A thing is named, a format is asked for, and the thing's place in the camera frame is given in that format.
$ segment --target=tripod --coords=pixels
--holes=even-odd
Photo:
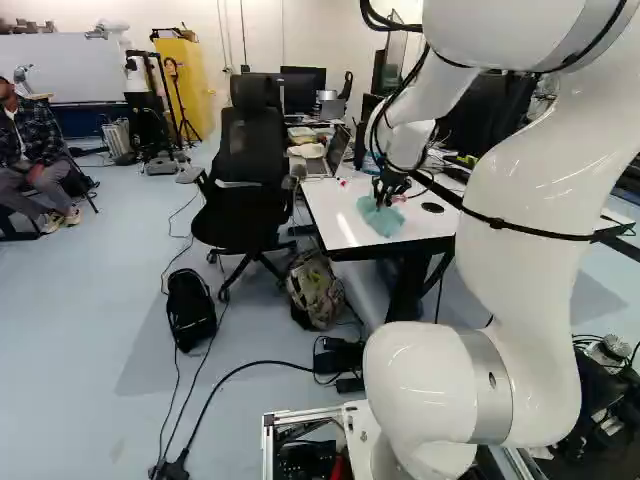
[[[202,142],[202,138],[200,138],[200,135],[198,135],[198,132],[196,131],[196,129],[193,128],[193,125],[191,125],[191,122],[189,121],[189,119],[187,118],[187,115],[185,114],[186,109],[182,104],[182,98],[180,98],[180,89],[178,88],[177,76],[173,77],[173,85],[176,88],[176,98],[178,99],[178,105],[180,107],[180,116],[182,117],[182,119],[180,120],[180,126],[178,127],[178,137],[182,135],[182,130],[184,129],[185,137],[187,137],[187,145],[189,145],[190,147],[193,147],[193,142],[191,141],[189,130],[193,132],[193,134],[195,135],[195,137],[198,139],[199,142]]]

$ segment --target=yellow cabinet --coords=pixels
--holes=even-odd
[[[206,139],[213,131],[213,107],[211,91],[209,90],[204,64],[202,62],[202,49],[199,43],[190,42],[184,38],[154,38],[156,51],[162,56],[163,66],[167,58],[173,58],[177,65],[178,78],[169,75],[165,67],[167,86],[171,104],[178,125],[182,122],[182,113],[176,94],[176,86],[180,93],[180,99],[184,107],[184,115],[191,122],[193,128],[202,139]],[[186,139],[185,128],[180,130],[183,139]],[[193,132],[189,136],[195,140]]]

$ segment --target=gray pants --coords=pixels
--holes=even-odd
[[[70,168],[69,162],[58,160],[45,168],[33,184],[33,187],[45,194],[53,202],[55,209],[63,215],[66,215],[73,205],[73,201],[60,185],[60,181],[69,174]],[[50,209],[20,193],[19,188],[26,179],[24,173],[0,167],[0,204],[37,220]]]

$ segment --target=white wall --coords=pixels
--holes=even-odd
[[[422,0],[373,0],[372,4],[381,14],[393,7],[405,22],[420,22]],[[244,0],[243,5],[252,71],[278,71],[283,63],[322,66],[327,68],[327,88],[341,90],[344,72],[351,70],[354,86],[348,115],[360,117],[362,93],[371,85],[374,51],[384,47],[386,34],[367,28],[358,0]],[[223,25],[229,26],[233,66],[239,72],[244,63],[240,2],[220,0],[220,7]],[[0,0],[0,16],[54,20],[63,32],[88,30],[99,18],[125,20],[131,24],[129,38],[142,49],[152,49],[152,28],[183,21],[202,43],[209,83],[219,92],[217,107],[226,101],[216,0]],[[410,34],[405,72],[419,54],[419,37]]]

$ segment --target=chair wheel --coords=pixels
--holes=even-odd
[[[220,290],[218,292],[218,300],[224,303],[229,303],[229,300],[231,300],[231,295],[229,294],[229,290],[226,288],[224,290]]]

